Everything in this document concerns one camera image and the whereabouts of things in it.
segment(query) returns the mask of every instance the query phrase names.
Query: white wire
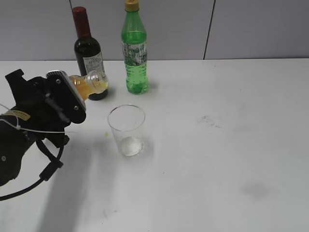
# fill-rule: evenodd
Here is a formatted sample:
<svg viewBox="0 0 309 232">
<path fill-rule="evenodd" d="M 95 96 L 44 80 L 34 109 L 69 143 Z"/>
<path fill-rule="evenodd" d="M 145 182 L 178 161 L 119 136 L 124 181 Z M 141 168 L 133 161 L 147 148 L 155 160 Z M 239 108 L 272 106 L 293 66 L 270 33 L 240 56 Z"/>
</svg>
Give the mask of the white wire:
<svg viewBox="0 0 309 232">
<path fill-rule="evenodd" d="M 38 132 L 38 133 L 48 133 L 48 134 L 61 134 L 61 133 L 75 133 L 74 131 L 44 131 L 44 130 L 32 130 L 32 129 L 27 129 L 27 128 L 23 128 L 18 124 L 18 116 L 15 114 L 14 111 L 12 111 L 10 108 L 6 107 L 5 105 L 2 105 L 0 103 L 0 106 L 4 107 L 5 109 L 7 109 L 9 112 L 11 112 L 15 117 L 16 117 L 16 123 L 17 125 L 14 126 L 12 123 L 8 122 L 5 119 L 0 119 L 0 121 L 5 122 L 6 124 L 8 124 L 9 126 L 15 128 L 16 130 L 24 130 L 24 131 L 31 131 L 31 132 Z"/>
</svg>

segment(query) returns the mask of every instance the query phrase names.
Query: table surface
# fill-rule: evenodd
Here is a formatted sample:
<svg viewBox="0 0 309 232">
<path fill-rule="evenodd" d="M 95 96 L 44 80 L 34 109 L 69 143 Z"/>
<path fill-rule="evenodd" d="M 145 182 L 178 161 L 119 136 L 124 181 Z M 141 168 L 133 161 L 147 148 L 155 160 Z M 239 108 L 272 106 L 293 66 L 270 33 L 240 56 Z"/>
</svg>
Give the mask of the table surface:
<svg viewBox="0 0 309 232">
<path fill-rule="evenodd" d="M 108 98 L 86 101 L 86 121 L 66 128 L 76 133 L 50 181 L 0 203 L 1 232 L 309 231 L 309 59 L 149 61 L 139 96 L 126 90 L 123 62 L 105 66 Z M 19 68 L 26 79 L 79 73 L 75 61 L 2 61 L 9 107 L 4 75 Z M 146 112 L 145 149 L 132 158 L 107 123 L 125 103 Z M 0 195 L 47 163 L 32 146 Z"/>
</svg>

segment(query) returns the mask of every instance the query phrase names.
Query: green plastic bottle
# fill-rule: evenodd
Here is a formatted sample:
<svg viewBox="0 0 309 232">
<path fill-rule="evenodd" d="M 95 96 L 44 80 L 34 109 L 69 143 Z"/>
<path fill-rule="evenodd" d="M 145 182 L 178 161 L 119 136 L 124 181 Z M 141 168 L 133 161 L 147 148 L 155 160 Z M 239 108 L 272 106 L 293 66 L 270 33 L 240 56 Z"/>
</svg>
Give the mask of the green plastic bottle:
<svg viewBox="0 0 309 232">
<path fill-rule="evenodd" d="M 139 16 L 139 1 L 126 0 L 126 20 L 121 32 L 126 65 L 126 87 L 130 93 L 148 90 L 147 33 Z"/>
</svg>

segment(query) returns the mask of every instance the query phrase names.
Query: bottle label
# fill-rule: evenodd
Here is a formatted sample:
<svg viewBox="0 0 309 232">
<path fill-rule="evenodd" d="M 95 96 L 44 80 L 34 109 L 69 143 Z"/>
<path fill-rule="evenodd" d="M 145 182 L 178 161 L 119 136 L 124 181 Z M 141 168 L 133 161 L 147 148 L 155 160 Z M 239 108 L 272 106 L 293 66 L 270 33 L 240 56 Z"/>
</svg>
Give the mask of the bottle label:
<svg viewBox="0 0 309 232">
<path fill-rule="evenodd" d="M 102 57 L 101 52 L 99 52 L 97 55 L 93 57 L 84 57 L 83 60 L 84 60 L 85 69 L 87 73 L 91 71 L 103 71 L 104 72 L 103 57 Z"/>
<path fill-rule="evenodd" d="M 147 62 L 146 41 L 139 44 L 122 43 L 125 64 L 130 66 L 139 66 Z"/>
</svg>

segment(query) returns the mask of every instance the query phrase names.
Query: red wine bottle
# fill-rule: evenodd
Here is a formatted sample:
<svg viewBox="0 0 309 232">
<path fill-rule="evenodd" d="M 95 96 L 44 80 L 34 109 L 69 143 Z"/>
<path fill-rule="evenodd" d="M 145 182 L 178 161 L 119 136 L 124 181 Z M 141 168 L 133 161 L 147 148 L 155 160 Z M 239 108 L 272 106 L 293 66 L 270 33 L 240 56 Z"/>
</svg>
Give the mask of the red wine bottle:
<svg viewBox="0 0 309 232">
<path fill-rule="evenodd" d="M 82 6 L 73 8 L 73 18 L 77 32 L 77 41 L 74 51 L 81 76 L 90 71 L 104 71 L 103 57 L 98 41 L 91 36 L 86 8 Z M 101 100 L 108 94 L 108 90 L 100 94 L 91 94 L 90 100 Z"/>
</svg>

